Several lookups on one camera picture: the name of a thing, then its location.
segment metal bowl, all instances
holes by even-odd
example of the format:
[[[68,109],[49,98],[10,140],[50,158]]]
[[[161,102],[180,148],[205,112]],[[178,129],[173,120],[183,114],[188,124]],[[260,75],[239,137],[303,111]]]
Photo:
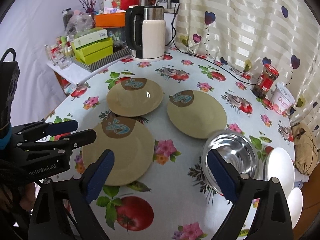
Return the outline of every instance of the metal bowl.
[[[239,173],[247,173],[251,178],[259,176],[259,159],[250,141],[241,133],[221,130],[215,132],[205,143],[201,157],[201,166],[207,183],[218,193],[221,190],[212,175],[207,156],[211,149],[216,149],[227,163],[231,163]]]

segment white kettle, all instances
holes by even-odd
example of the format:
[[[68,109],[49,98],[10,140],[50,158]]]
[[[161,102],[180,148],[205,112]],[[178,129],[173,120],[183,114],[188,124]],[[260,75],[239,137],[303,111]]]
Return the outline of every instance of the white kettle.
[[[164,58],[165,20],[162,6],[135,6],[125,13],[125,36],[134,60]]]

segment wooden floor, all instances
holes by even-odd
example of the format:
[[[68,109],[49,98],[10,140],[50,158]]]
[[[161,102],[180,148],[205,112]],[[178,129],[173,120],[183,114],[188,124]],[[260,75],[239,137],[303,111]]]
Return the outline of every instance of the wooden floor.
[[[294,240],[303,235],[320,210],[320,164],[314,169],[309,182],[303,184],[301,191],[303,208],[301,217],[293,229]]]

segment orange box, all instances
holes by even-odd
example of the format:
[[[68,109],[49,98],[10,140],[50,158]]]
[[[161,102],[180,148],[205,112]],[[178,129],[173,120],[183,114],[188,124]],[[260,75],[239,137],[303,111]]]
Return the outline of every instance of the orange box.
[[[108,13],[99,14],[95,16],[96,27],[110,28],[110,27],[124,27],[125,12],[123,13]]]

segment white plastic cup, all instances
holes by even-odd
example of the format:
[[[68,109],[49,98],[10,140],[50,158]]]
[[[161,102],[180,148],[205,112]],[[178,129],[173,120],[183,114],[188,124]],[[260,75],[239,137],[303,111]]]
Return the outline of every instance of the white plastic cup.
[[[276,84],[276,89],[270,101],[273,109],[278,114],[282,114],[283,112],[287,111],[290,106],[295,103],[293,95],[284,85],[280,83]]]

